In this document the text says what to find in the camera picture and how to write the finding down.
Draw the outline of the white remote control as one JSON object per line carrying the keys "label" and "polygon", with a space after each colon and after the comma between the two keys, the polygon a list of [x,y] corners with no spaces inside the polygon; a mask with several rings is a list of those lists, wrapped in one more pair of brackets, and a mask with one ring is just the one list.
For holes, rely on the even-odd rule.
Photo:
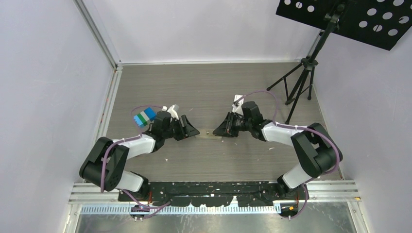
{"label": "white remote control", "polygon": [[244,102],[244,95],[235,95],[233,104],[236,106],[241,106]]}

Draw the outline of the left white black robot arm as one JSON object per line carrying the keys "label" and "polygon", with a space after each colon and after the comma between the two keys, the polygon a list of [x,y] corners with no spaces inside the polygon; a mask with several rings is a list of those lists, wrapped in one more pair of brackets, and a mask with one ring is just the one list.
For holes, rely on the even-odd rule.
{"label": "left white black robot arm", "polygon": [[143,176],[125,170],[126,161],[158,151],[167,139],[180,141],[199,133],[186,115],[177,116],[174,110],[157,112],[142,135],[120,140],[100,137],[81,165],[79,175],[102,192],[125,189],[136,200],[143,201],[149,188]]}

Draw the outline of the translucent beige remote cover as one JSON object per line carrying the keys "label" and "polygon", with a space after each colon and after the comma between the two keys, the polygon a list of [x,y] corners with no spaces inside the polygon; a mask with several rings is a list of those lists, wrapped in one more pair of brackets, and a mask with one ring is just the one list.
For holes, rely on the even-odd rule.
{"label": "translucent beige remote cover", "polygon": [[213,134],[213,129],[198,129],[198,131],[200,133],[195,136],[197,139],[222,140],[221,136]]}

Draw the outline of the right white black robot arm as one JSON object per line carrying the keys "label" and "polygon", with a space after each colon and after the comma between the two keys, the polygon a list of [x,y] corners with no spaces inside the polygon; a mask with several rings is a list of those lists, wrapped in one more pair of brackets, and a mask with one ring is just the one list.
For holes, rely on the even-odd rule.
{"label": "right white black robot arm", "polygon": [[264,142],[277,142],[294,148],[298,165],[277,179],[277,192],[290,199],[297,187],[338,168],[343,155],[325,128],[319,123],[292,126],[264,119],[258,105],[248,101],[240,105],[241,112],[229,112],[213,134],[238,137],[239,132],[250,132]]}

